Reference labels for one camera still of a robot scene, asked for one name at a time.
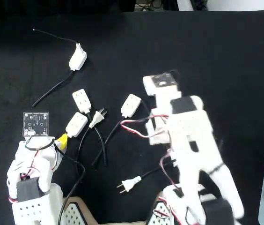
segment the white extension socket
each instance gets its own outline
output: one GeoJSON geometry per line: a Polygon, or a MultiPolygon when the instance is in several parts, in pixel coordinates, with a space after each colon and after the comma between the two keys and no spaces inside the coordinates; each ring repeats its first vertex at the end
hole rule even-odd
{"type": "Polygon", "coordinates": [[[77,137],[82,129],[87,124],[88,119],[86,116],[76,112],[66,127],[66,133],[69,138],[77,137]]]}
{"type": "Polygon", "coordinates": [[[164,217],[160,215],[159,217],[152,213],[151,218],[149,219],[147,225],[174,225],[174,218],[167,206],[163,202],[157,202],[154,210],[158,210],[162,213],[169,215],[169,217],[164,217]]]}
{"type": "Polygon", "coordinates": [[[89,113],[91,109],[91,103],[84,89],[75,91],[72,94],[76,105],[81,113],[89,113]]]}
{"type": "Polygon", "coordinates": [[[63,213],[63,219],[66,225],[86,225],[82,213],[77,207],[77,204],[70,203],[63,213]]]}
{"type": "Polygon", "coordinates": [[[122,116],[125,118],[132,117],[140,105],[140,102],[141,98],[134,94],[130,94],[121,108],[122,116]]]}

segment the black power cord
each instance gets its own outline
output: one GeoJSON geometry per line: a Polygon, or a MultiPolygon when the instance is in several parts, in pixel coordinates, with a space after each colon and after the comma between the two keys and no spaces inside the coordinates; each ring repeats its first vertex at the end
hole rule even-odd
{"type": "MultiPolygon", "coordinates": [[[[87,117],[89,119],[89,121],[91,122],[92,119],[91,119],[91,116],[90,116],[90,113],[87,113],[87,117]]],[[[100,138],[100,141],[101,141],[101,144],[102,144],[102,150],[103,150],[103,157],[104,157],[104,165],[107,166],[107,155],[106,155],[106,149],[105,149],[105,143],[104,143],[104,140],[102,138],[102,135],[100,134],[100,132],[98,131],[98,129],[96,127],[94,127],[96,133],[98,134],[99,138],[100,138]]]]}
{"type": "MultiPolygon", "coordinates": [[[[171,160],[171,161],[168,162],[168,163],[164,163],[164,164],[163,164],[163,167],[168,166],[168,165],[172,165],[175,161],[176,161],[176,160],[173,159],[173,160],[171,160]]],[[[148,175],[150,175],[150,174],[152,174],[152,173],[154,173],[154,172],[156,172],[156,171],[159,171],[159,170],[161,170],[161,169],[162,169],[162,168],[161,168],[160,166],[158,166],[158,167],[156,167],[155,169],[152,169],[152,170],[146,172],[145,174],[141,175],[140,177],[141,177],[141,179],[144,179],[144,178],[147,177],[148,175]]]]}
{"type": "MultiPolygon", "coordinates": [[[[114,135],[116,129],[118,128],[118,126],[120,125],[121,121],[123,121],[124,117],[122,117],[114,126],[114,128],[111,130],[111,132],[109,133],[108,137],[105,140],[105,145],[108,143],[108,141],[110,140],[110,138],[114,135]]],[[[103,148],[101,148],[101,150],[99,151],[99,153],[97,154],[97,156],[95,157],[94,161],[92,162],[92,166],[94,166],[95,168],[97,168],[98,166],[98,162],[99,159],[101,158],[101,155],[103,153],[103,148]]]]}
{"type": "MultiPolygon", "coordinates": [[[[89,130],[90,130],[90,127],[87,128],[87,130],[85,131],[84,135],[81,138],[80,145],[79,145],[79,148],[78,148],[78,151],[77,151],[77,161],[79,161],[81,146],[82,146],[82,143],[84,141],[84,138],[86,137],[86,135],[87,135],[87,133],[88,133],[89,130]]],[[[77,172],[77,174],[79,176],[80,174],[79,174],[78,164],[76,166],[76,172],[77,172]]]]}
{"type": "MultiPolygon", "coordinates": [[[[147,104],[146,104],[143,100],[141,100],[141,104],[142,104],[143,107],[145,108],[147,114],[150,115],[150,110],[149,110],[147,104]]],[[[111,130],[111,132],[109,133],[108,137],[107,137],[106,140],[105,140],[105,145],[106,145],[106,144],[108,143],[108,141],[112,138],[112,136],[114,135],[116,129],[119,127],[120,123],[121,123],[124,119],[125,119],[124,117],[121,117],[121,119],[120,119],[120,120],[116,123],[116,125],[113,127],[113,129],[111,130]]],[[[100,160],[100,158],[101,158],[101,156],[102,156],[102,153],[103,153],[103,149],[101,149],[101,150],[99,151],[99,153],[97,154],[97,156],[95,157],[94,161],[93,161],[92,164],[91,164],[92,166],[95,167],[95,169],[96,169],[97,166],[98,166],[98,162],[99,162],[99,160],[100,160]]]]}
{"type": "Polygon", "coordinates": [[[33,138],[33,137],[37,137],[37,136],[31,136],[27,141],[26,141],[26,143],[25,143],[25,148],[27,148],[27,149],[29,149],[30,151],[39,151],[39,150],[43,150],[43,149],[46,149],[46,148],[49,148],[52,144],[54,144],[54,142],[55,142],[55,138],[52,138],[52,140],[50,141],[50,143],[48,143],[47,145],[45,145],[45,146],[41,146],[41,147],[39,147],[39,148],[30,148],[30,147],[28,147],[27,145],[29,144],[29,142],[31,141],[31,139],[33,138]]]}
{"type": "Polygon", "coordinates": [[[79,179],[77,180],[77,182],[73,185],[72,189],[70,190],[70,192],[68,193],[68,195],[66,196],[66,199],[64,200],[61,209],[60,209],[60,213],[58,216],[58,225],[60,225],[61,223],[61,218],[62,218],[62,213],[66,207],[66,203],[68,201],[68,199],[71,197],[71,195],[73,194],[74,190],[77,188],[77,186],[79,185],[79,183],[81,182],[81,180],[83,179],[84,175],[85,175],[85,167],[82,165],[82,163],[74,160],[73,158],[69,157],[68,155],[66,155],[65,153],[63,153],[55,144],[55,150],[57,152],[59,152],[63,157],[67,158],[68,160],[72,161],[73,163],[76,163],[77,165],[79,165],[82,168],[82,174],[79,177],[79,179]]]}
{"type": "Polygon", "coordinates": [[[47,97],[48,95],[53,93],[64,82],[66,82],[67,80],[72,78],[73,75],[74,75],[74,71],[71,70],[71,72],[69,73],[69,75],[65,79],[63,79],[59,83],[55,84],[50,90],[48,90],[45,94],[43,94],[35,103],[33,103],[32,108],[34,108],[38,103],[40,103],[45,97],[47,97]]]}

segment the red and white wire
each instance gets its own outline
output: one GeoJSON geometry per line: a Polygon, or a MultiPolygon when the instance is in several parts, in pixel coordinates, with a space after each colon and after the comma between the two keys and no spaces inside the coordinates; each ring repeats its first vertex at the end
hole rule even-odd
{"type": "Polygon", "coordinates": [[[167,203],[166,199],[163,197],[158,197],[159,200],[163,201],[170,209],[171,214],[173,214],[173,216],[176,218],[176,220],[178,221],[179,225],[182,225],[182,223],[180,222],[180,220],[178,219],[178,216],[176,214],[176,212],[173,210],[173,208],[167,203]]]}
{"type": "MultiPolygon", "coordinates": [[[[161,115],[152,115],[152,116],[146,117],[145,119],[154,118],[154,117],[166,117],[167,118],[168,115],[164,115],[164,114],[161,114],[161,115]]],[[[132,129],[132,128],[127,127],[127,126],[124,125],[125,123],[141,122],[142,120],[143,119],[141,119],[141,120],[123,120],[123,121],[121,121],[120,124],[121,124],[121,127],[124,128],[125,130],[127,130],[127,131],[129,131],[131,133],[137,134],[138,136],[144,137],[144,138],[154,137],[154,136],[159,135],[159,134],[161,134],[162,132],[165,131],[165,128],[164,128],[162,130],[159,130],[159,131],[155,132],[152,135],[143,135],[141,132],[139,132],[139,131],[137,131],[135,129],[132,129]]]]}

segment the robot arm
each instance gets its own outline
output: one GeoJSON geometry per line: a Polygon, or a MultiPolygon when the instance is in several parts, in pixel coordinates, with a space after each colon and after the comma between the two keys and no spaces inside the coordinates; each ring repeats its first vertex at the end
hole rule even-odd
{"type": "MultiPolygon", "coordinates": [[[[29,146],[38,146],[49,143],[53,137],[41,136],[33,137],[29,146]]],[[[61,147],[61,141],[57,140],[55,144],[61,147]]],[[[53,172],[58,168],[61,162],[61,155],[55,150],[52,144],[46,149],[40,151],[31,151],[25,147],[26,141],[19,142],[15,159],[7,172],[7,186],[11,199],[17,199],[17,184],[30,178],[38,178],[38,186],[43,193],[50,190],[53,172]]]]}
{"type": "Polygon", "coordinates": [[[177,91],[177,83],[170,73],[144,77],[144,86],[148,95],[155,95],[156,108],[151,114],[169,115],[166,125],[155,120],[146,124],[148,134],[153,134],[166,126],[167,132],[150,138],[150,144],[170,143],[171,157],[176,159],[180,171],[180,184],[183,197],[174,195],[168,200],[176,211],[178,219],[185,221],[185,208],[181,207],[181,199],[195,220],[206,224],[206,215],[198,194],[198,177],[205,171],[219,187],[222,197],[226,199],[234,218],[244,214],[243,205],[228,167],[223,163],[213,137],[213,129],[207,113],[203,110],[203,102],[197,96],[182,97],[177,91]],[[198,151],[194,152],[191,143],[195,143],[198,151]]]}

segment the black fabric surface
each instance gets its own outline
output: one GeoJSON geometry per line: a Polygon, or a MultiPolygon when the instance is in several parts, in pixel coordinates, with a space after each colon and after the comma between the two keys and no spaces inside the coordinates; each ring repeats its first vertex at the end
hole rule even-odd
{"type": "MultiPolygon", "coordinates": [[[[203,99],[214,134],[223,140],[221,155],[245,207],[242,224],[258,223],[264,173],[264,12],[168,12],[0,21],[0,225],[13,224],[6,172],[22,140],[22,113],[68,74],[75,49],[70,42],[33,33],[32,26],[78,40],[88,54],[73,80],[33,109],[50,112],[50,135],[64,132],[78,111],[71,94],[84,88],[93,109],[108,111],[98,126],[106,138],[128,94],[154,104],[143,76],[177,69],[180,89],[203,99]]],[[[144,116],[140,107],[135,118],[144,116]]],[[[81,135],[69,142],[72,156],[81,135]]],[[[146,219],[154,198],[169,184],[165,176],[155,173],[127,194],[120,195],[116,186],[155,168],[165,149],[124,130],[107,148],[109,166],[94,171],[90,163],[100,143],[94,132],[87,136],[81,155],[87,174],[75,195],[99,223],[146,219]]],[[[76,181],[74,165],[63,160],[53,181],[66,195],[76,181]]]]}

